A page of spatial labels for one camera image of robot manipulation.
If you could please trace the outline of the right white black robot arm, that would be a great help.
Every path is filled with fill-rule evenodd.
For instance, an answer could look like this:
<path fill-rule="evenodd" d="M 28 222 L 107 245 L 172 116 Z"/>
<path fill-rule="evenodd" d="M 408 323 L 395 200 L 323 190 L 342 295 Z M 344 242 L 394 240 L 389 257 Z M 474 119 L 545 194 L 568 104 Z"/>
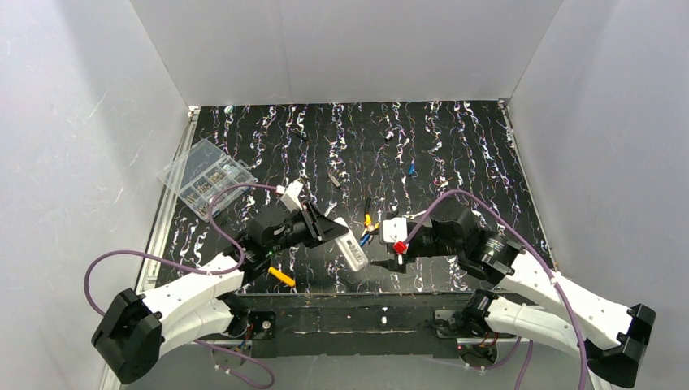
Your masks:
<path fill-rule="evenodd" d="M 479 290 L 457 323 L 476 333 L 525 337 L 582 358 L 590 372 L 621 388 L 633 388 L 657 318 L 647 305 L 625 306 L 586 290 L 542 265 L 524 245 L 481 227 L 478 217 L 456 200 L 426 213 L 430 224 L 403 217 L 379 225 L 381 243 L 402 272 L 418 258 L 449 256 L 479 280 L 538 305 L 522 307 L 495 292 Z"/>

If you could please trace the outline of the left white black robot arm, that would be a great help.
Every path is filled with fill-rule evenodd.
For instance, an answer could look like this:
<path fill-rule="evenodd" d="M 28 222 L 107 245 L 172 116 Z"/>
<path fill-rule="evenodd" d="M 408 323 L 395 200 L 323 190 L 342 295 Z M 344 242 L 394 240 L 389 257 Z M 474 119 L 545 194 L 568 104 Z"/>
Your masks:
<path fill-rule="evenodd" d="M 119 292 L 99 312 L 102 320 L 91 343 L 120 383 L 134 383 L 173 349 L 244 323 L 246 309 L 232 295 L 266 273 L 273 254 L 329 241 L 355 271 L 365 264 L 342 218 L 330 219 L 311 203 L 267 207 L 247 223 L 235 245 L 204 266 L 143 293 Z"/>

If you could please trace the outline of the white remote control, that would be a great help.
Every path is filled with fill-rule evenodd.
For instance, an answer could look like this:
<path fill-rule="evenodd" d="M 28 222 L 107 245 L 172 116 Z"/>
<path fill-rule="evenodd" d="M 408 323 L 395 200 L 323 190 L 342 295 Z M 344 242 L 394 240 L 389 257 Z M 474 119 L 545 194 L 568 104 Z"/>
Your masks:
<path fill-rule="evenodd" d="M 335 239 L 338 249 L 352 271 L 361 271 L 369 264 L 369 259 L 364 253 L 360 241 L 354 236 L 343 218 L 336 218 L 335 222 L 345 228 L 345 233 Z"/>

